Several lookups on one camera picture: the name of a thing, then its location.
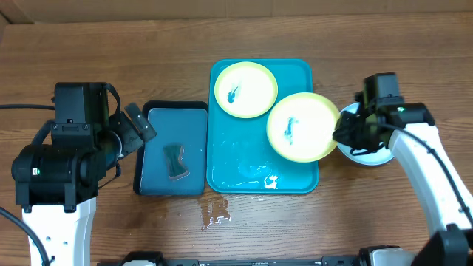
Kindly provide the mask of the black water basin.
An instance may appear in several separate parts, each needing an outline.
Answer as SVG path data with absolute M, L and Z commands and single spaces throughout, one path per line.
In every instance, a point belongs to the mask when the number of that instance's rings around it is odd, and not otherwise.
M 197 196 L 204 192 L 208 104 L 151 100 L 143 114 L 157 132 L 137 153 L 134 192 L 141 196 Z

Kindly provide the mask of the teal plastic tray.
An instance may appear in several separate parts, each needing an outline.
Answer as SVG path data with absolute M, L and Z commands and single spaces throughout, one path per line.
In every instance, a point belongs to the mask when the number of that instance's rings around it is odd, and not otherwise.
M 319 183 L 319 163 L 295 163 L 271 147 L 268 113 L 244 119 L 226 113 L 217 103 L 218 75 L 240 59 L 216 62 L 210 74 L 208 100 L 207 182 L 224 194 L 307 194 Z

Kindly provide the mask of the white light-blue plate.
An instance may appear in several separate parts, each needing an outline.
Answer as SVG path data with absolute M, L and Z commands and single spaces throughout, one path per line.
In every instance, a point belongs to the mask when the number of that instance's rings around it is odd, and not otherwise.
M 363 155 L 353 155 L 350 153 L 351 148 L 349 146 L 338 144 L 339 150 L 350 160 L 355 163 L 364 165 L 364 166 L 380 166 L 391 161 L 394 156 L 391 151 L 386 148 L 382 148 L 377 152 Z

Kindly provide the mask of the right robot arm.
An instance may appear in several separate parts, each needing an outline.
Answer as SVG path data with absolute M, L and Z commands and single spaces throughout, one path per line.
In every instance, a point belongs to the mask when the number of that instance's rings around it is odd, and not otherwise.
M 472 195 L 446 154 L 423 103 L 406 103 L 394 73 L 364 79 L 356 112 L 341 112 L 333 139 L 350 158 L 389 150 L 405 171 L 429 229 L 416 254 L 397 246 L 360 249 L 354 265 L 471 265 Z

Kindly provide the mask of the small yellow plate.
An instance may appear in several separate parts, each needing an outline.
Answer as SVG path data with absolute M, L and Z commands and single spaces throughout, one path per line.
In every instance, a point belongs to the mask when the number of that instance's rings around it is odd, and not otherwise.
M 278 84 L 265 66 L 241 61 L 224 68 L 214 84 L 214 97 L 220 108 L 238 118 L 255 118 L 276 102 Z

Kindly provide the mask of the large yellow plate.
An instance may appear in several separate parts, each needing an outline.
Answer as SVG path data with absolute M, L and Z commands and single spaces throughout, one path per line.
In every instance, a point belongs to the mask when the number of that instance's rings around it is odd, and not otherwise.
M 340 113 L 328 98 L 300 92 L 280 100 L 270 111 L 267 136 L 283 158 L 311 163 L 326 157 L 337 146 L 333 132 Z

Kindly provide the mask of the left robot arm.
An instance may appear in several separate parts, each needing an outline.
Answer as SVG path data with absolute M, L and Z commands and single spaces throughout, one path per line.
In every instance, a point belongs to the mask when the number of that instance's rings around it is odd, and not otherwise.
M 109 113 L 109 83 L 57 83 L 55 117 L 14 159 L 19 225 L 30 241 L 32 265 L 89 265 L 92 224 L 108 170 L 156 131 L 130 103 Z

